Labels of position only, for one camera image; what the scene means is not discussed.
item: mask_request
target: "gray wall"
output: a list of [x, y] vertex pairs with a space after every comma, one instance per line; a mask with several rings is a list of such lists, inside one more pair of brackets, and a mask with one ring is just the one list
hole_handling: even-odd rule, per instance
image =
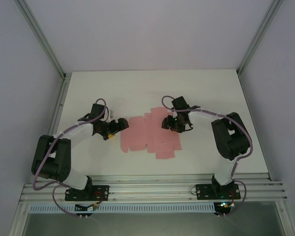
[[28, 0], [65, 72], [237, 68], [272, 0]]
[[59, 78], [12, 0], [0, 0], [0, 236], [6, 235]]
[[295, 0], [281, 9], [242, 77], [275, 178], [295, 212]]

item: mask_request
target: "white tabletop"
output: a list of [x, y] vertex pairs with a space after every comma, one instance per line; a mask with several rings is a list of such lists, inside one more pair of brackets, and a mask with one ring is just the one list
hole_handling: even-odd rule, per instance
[[[254, 152], [239, 162], [236, 173], [267, 173], [248, 107], [234, 69], [74, 72], [58, 131], [72, 126], [104, 98], [114, 118], [143, 116], [161, 105], [163, 95], [184, 96], [187, 103], [221, 114], [237, 112], [250, 133]], [[180, 134], [182, 150], [175, 158], [155, 159], [147, 150], [120, 148], [120, 134], [104, 141], [100, 135], [72, 150], [72, 167], [86, 175], [213, 174], [219, 161], [212, 131], [197, 127]]]

